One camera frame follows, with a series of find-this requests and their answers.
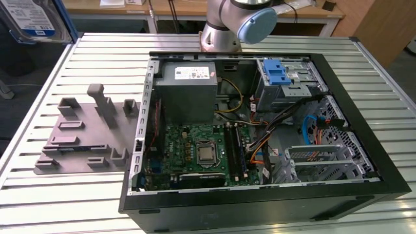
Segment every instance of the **hard drive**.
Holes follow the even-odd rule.
[[[61,0],[0,0],[0,19],[19,43],[75,43],[77,32]]]

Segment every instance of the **yellow wire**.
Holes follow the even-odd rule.
[[[239,88],[237,88],[236,85],[229,81],[229,79],[223,78],[223,80],[225,80],[225,81],[232,85],[232,87],[236,89],[236,91],[239,92],[239,94],[240,94],[240,104],[239,104],[235,108],[232,108],[232,109],[229,109],[229,110],[215,111],[216,113],[228,113],[228,112],[232,112],[232,111],[237,110],[237,109],[241,107],[241,105],[243,105],[243,94],[241,94]]]

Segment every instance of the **slotted aluminum surface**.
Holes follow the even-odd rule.
[[[0,228],[3,234],[140,234],[117,213],[123,173],[35,175],[33,164],[45,145],[63,97],[93,102],[89,83],[103,83],[113,102],[140,101],[148,52],[199,51],[197,35],[87,33],[68,46],[45,87],[17,130],[0,166]],[[323,53],[409,183],[412,193],[380,202],[340,220],[217,229],[192,233],[415,233],[416,115],[371,55],[347,38],[268,37],[243,45],[245,52]]]

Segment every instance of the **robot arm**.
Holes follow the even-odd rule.
[[[272,32],[277,15],[272,0],[209,0],[201,47],[209,52],[233,52],[240,41],[259,43]]]

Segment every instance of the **ram slot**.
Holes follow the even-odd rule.
[[[241,163],[241,173],[243,177],[247,178],[247,165],[245,165],[245,158],[244,158],[244,148],[243,148],[243,142],[241,142],[241,136],[239,132],[239,127],[235,128],[235,134],[237,139],[237,150],[239,150],[239,157],[240,157],[240,163]]]
[[[225,140],[225,151],[228,159],[228,169],[231,178],[235,181],[239,181],[239,178],[243,177],[243,166],[240,159],[240,149],[239,143],[240,139],[237,138],[236,127],[229,124],[224,125],[224,140]]]

